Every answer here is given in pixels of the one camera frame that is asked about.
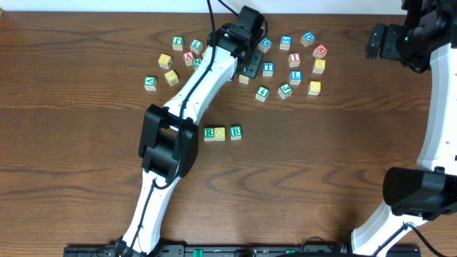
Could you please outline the green R block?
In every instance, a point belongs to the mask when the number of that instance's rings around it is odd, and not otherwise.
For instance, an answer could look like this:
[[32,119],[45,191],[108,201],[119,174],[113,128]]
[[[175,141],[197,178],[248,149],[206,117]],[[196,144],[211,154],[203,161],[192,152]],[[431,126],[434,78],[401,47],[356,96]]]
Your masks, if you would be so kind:
[[204,128],[204,141],[214,141],[214,140],[215,140],[214,128],[212,128],[212,127]]

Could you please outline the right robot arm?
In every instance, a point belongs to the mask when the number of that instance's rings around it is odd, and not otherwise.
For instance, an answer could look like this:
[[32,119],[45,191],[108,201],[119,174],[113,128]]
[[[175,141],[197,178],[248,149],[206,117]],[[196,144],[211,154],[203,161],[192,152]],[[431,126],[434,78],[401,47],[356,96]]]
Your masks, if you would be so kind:
[[401,8],[402,25],[373,26],[366,58],[431,72],[426,132],[415,168],[387,170],[381,205],[339,249],[352,256],[407,256],[394,246],[408,232],[456,212],[456,2],[409,0]]

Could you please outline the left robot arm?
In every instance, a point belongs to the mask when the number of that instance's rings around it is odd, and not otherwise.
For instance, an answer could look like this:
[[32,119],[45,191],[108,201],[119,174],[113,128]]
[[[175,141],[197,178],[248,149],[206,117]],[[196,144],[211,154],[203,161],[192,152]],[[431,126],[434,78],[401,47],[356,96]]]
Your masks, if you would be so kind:
[[147,256],[157,249],[171,194],[196,160],[204,112],[235,74],[256,77],[263,58],[257,46],[267,33],[266,22],[212,31],[201,64],[183,88],[164,106],[148,107],[139,144],[141,193],[127,232],[115,244],[116,256]]

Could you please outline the green B block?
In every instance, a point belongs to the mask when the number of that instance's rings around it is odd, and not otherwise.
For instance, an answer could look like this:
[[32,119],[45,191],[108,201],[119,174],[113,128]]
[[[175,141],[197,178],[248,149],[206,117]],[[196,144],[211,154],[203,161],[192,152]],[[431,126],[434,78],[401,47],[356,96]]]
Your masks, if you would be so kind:
[[232,141],[240,140],[242,138],[241,126],[231,126],[230,127],[230,137],[231,137]]

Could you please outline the yellow O block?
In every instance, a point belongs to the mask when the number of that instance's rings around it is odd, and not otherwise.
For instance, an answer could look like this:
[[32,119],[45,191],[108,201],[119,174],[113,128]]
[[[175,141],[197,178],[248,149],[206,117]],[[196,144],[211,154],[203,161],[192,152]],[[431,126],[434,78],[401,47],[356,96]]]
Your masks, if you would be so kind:
[[226,139],[226,129],[224,127],[216,127],[214,129],[214,139],[216,141],[224,141]]

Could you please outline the blue T block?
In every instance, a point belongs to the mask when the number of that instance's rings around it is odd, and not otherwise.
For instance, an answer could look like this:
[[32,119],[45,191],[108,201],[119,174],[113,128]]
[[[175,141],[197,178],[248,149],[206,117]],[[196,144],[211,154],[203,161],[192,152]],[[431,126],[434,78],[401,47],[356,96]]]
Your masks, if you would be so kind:
[[273,73],[274,73],[274,63],[273,62],[264,62],[262,76],[271,77],[271,76],[273,76]]

